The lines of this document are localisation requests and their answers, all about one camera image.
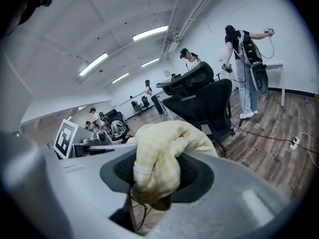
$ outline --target wall baseboard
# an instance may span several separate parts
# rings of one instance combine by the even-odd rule
[[[278,91],[281,92],[282,89],[280,88],[268,88],[270,91]],[[312,98],[319,98],[318,94],[310,93],[310,92],[305,92],[305,91],[299,91],[299,90],[288,90],[285,89],[285,93],[291,93],[291,94],[297,94],[297,95],[302,95],[302,96],[307,96],[307,97],[312,97]]]

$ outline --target towel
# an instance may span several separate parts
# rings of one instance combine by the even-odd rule
[[[137,143],[133,167],[133,198],[157,210],[166,210],[170,195],[179,187],[180,167],[176,157],[185,149],[218,157],[209,138],[193,125],[170,120],[142,126],[127,143]]]

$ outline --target white cord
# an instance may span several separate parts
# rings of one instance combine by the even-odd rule
[[[308,134],[308,133],[301,132],[301,133],[298,134],[297,138],[299,138],[299,135],[301,135],[301,134],[306,134],[306,135],[308,135],[308,136],[311,136],[311,135]],[[316,163],[315,163],[315,161],[314,161],[314,159],[313,159],[313,157],[312,157],[310,151],[308,151],[308,153],[309,153],[310,158],[311,158],[311,160],[313,161],[314,165],[319,168],[319,166],[316,165]]]

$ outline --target black cap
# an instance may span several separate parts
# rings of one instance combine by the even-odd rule
[[[180,56],[179,56],[179,57],[180,57],[180,58],[185,57],[187,52],[188,52],[187,49],[185,49],[185,48],[181,49],[181,51],[180,51]]]

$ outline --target black t-shirt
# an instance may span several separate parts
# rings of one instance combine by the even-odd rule
[[[243,32],[249,36],[249,32],[244,31],[244,30],[243,30]],[[236,34],[238,35],[238,37],[241,37],[241,34],[240,34],[240,31],[239,31],[239,30],[236,31]],[[231,37],[229,37],[228,35],[226,35],[226,36],[225,36],[225,43],[227,43],[227,42],[231,42],[231,43],[233,44],[234,49],[238,52],[239,41],[238,41],[237,38],[233,38],[233,39],[232,39]],[[238,55],[236,54],[236,52],[234,52],[234,53],[235,53],[235,59],[240,59],[240,57],[238,57]]]

